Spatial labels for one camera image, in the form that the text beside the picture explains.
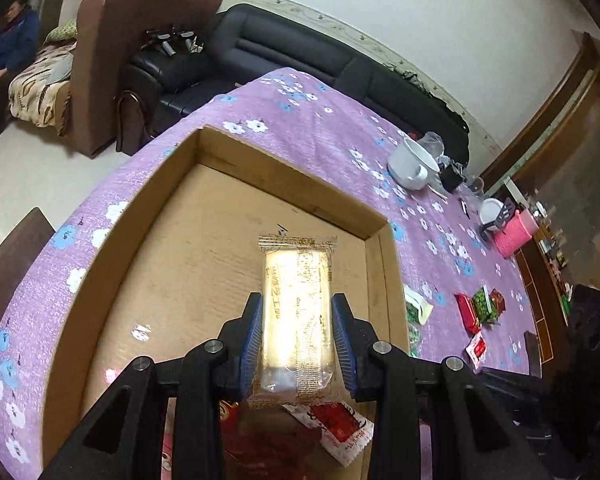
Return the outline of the red white snack packet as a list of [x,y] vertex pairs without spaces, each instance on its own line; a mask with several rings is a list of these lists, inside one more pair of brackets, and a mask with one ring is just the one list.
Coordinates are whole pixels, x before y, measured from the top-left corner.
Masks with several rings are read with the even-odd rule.
[[478,370],[480,366],[486,360],[486,340],[481,332],[476,333],[472,336],[468,346],[465,349],[465,353],[468,356],[474,370]]

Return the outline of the green snack packet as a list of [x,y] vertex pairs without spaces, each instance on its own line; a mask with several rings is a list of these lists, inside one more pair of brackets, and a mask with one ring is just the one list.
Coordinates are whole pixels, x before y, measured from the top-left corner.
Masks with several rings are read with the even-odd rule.
[[472,307],[475,315],[481,325],[494,324],[498,322],[498,308],[491,299],[486,285],[480,287],[474,296],[471,297]]

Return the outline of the red square snack packet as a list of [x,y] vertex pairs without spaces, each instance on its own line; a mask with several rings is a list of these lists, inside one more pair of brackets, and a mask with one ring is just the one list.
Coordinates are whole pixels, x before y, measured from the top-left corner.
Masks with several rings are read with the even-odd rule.
[[465,294],[455,294],[454,297],[466,332],[475,336],[480,332],[480,321],[471,298]]

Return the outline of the white cream snack packet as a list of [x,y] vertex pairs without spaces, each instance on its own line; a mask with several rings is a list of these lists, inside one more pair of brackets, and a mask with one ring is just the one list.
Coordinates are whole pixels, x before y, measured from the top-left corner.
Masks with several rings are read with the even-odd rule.
[[420,325],[425,325],[432,310],[434,310],[434,306],[430,304],[428,300],[421,294],[415,292],[413,289],[410,289],[407,284],[403,285],[403,293],[405,303],[407,307],[414,312],[414,317],[416,318],[417,323]]

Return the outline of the clear beige wafer snack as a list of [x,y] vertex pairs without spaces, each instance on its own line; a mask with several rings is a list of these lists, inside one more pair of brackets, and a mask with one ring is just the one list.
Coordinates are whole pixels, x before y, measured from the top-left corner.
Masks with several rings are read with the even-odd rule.
[[314,404],[332,395],[332,253],[336,238],[262,235],[264,255],[254,408]]

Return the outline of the green clear candy wrapper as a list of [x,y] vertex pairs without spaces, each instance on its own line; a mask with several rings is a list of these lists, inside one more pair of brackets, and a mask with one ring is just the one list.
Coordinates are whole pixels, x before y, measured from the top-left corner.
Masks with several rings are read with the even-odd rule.
[[420,333],[417,324],[407,325],[408,333],[408,354],[412,358],[419,357]]

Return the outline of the small red white packet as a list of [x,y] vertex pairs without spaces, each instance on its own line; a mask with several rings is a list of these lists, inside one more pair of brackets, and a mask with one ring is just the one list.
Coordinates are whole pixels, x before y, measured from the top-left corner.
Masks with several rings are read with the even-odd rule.
[[374,423],[342,401],[311,405],[284,404],[309,429],[321,430],[321,446],[341,466],[350,466],[373,440]]

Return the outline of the dark red candy packet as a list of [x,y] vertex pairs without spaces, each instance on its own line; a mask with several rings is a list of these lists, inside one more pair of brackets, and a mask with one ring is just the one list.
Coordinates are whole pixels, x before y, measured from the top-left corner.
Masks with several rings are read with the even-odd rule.
[[495,316],[498,318],[503,312],[506,311],[506,303],[504,296],[497,290],[492,289],[490,292],[490,301]]

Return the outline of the pink sleeved bottle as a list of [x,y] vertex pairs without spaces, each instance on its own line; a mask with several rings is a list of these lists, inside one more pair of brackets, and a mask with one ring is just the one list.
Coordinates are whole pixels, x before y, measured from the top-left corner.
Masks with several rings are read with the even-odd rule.
[[530,242],[538,229],[539,226],[528,209],[516,210],[504,228],[493,235],[494,246],[503,258],[509,258]]

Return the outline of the white ceramic mug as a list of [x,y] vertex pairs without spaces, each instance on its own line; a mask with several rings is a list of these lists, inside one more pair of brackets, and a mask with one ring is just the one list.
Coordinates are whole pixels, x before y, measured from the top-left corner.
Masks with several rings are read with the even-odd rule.
[[397,184],[411,191],[426,188],[440,171],[436,160],[426,148],[409,136],[389,156],[388,170]]

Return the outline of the wooden cabinet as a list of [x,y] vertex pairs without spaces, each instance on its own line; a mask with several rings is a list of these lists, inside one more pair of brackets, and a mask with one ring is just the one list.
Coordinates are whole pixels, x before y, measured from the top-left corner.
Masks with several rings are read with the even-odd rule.
[[539,226],[515,260],[535,322],[531,365],[545,378],[567,359],[573,289],[600,289],[600,40],[577,37],[557,87],[481,174],[489,193],[516,200]]

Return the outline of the patterned blanket bed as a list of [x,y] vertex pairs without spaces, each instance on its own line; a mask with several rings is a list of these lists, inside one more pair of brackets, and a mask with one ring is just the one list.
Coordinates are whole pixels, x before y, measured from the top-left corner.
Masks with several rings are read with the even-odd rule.
[[63,136],[68,128],[70,77],[78,26],[71,20],[51,30],[34,62],[9,85],[12,117]]

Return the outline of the black leather sofa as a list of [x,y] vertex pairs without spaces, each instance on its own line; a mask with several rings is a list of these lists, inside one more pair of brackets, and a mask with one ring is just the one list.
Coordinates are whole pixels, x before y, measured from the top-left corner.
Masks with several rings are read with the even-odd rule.
[[216,14],[199,37],[204,50],[173,58],[137,50],[119,76],[118,151],[133,155],[218,94],[272,70],[316,77],[393,125],[442,137],[445,153],[469,160],[469,127],[442,99],[343,42],[241,3]]

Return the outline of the black gadgets on sofa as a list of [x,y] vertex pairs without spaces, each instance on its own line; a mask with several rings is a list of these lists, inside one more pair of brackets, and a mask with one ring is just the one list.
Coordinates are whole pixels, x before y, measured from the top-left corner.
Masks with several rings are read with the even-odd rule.
[[200,53],[204,50],[204,45],[198,40],[198,35],[193,30],[171,26],[146,30],[138,50],[154,51],[167,58],[173,58],[178,53]]

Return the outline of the seated person in blue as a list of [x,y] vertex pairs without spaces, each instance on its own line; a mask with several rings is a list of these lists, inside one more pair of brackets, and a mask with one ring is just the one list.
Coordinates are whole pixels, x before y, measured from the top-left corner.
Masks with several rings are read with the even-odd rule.
[[7,126],[9,85],[33,63],[40,19],[30,0],[14,0],[0,30],[0,136]]

